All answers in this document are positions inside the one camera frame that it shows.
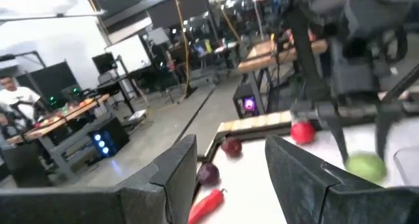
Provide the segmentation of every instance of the red chili pepper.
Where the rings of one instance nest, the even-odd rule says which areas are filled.
[[[221,203],[224,202],[224,194],[222,190],[214,189],[207,197],[195,204],[189,213],[188,224],[195,224],[205,215],[214,211]]]

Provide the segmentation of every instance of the whiteboard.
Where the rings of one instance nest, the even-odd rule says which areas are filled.
[[[118,56],[120,56],[128,73],[149,67],[151,65],[147,51],[145,50],[138,35],[106,47],[105,51],[112,53],[114,59],[117,59]],[[117,65],[118,74],[125,75],[126,73],[124,68],[122,68],[119,61],[117,61]]]

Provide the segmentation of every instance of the cable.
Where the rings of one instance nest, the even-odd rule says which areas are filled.
[[[175,4],[176,4],[176,9],[177,9],[177,14],[179,15],[179,21],[181,23],[182,38],[183,38],[183,42],[185,44],[185,56],[186,56],[186,63],[185,63],[185,71],[186,71],[185,84],[186,84],[186,87],[185,87],[185,91],[183,92],[183,96],[177,102],[177,103],[179,103],[180,101],[184,100],[187,97],[188,89],[189,89],[189,45],[188,45],[188,40],[186,38],[185,32],[183,31],[183,30],[185,30],[185,27],[183,25],[183,17],[182,17],[181,8],[179,6],[179,0],[175,0]]]
[[[253,4],[255,5],[255,12],[256,12],[256,19],[257,19],[257,23],[259,25],[259,31],[261,32],[261,40],[264,40],[263,37],[263,30],[262,30],[262,21],[261,21],[261,16],[259,15],[259,10],[257,8],[257,0],[252,0]]]
[[[228,18],[227,14],[224,12],[224,9],[221,8],[221,3],[219,0],[217,0],[217,4],[221,10],[221,13],[224,16],[225,21],[227,22],[228,27],[230,28],[230,30],[233,32],[235,38],[237,39],[237,41],[240,43],[241,46],[243,46],[243,42],[242,39],[240,38],[240,36],[237,34],[237,31],[234,29],[233,25],[231,24],[230,19]]]

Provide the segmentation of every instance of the white shirt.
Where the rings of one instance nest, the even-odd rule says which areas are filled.
[[[36,92],[24,86],[18,86],[15,91],[0,90],[0,102],[7,105],[12,105],[18,101],[35,103],[39,98],[41,97]],[[27,118],[34,120],[34,108],[32,105],[20,104],[18,108]]]

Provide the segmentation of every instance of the white wall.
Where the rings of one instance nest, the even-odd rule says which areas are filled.
[[[126,37],[131,36],[132,34],[142,30],[143,28],[146,28],[148,25],[151,25],[151,18],[146,17],[135,24],[131,24],[128,27],[122,28],[116,32],[109,34],[109,39],[113,44],[123,40]]]
[[[87,1],[72,8],[69,13],[91,13]],[[5,54],[38,51],[46,65],[67,60],[82,88],[98,85],[98,70],[92,57],[104,53],[106,47],[96,17],[60,18],[7,22],[0,26],[0,50]],[[33,56],[18,58],[18,71],[24,73],[41,68]]]

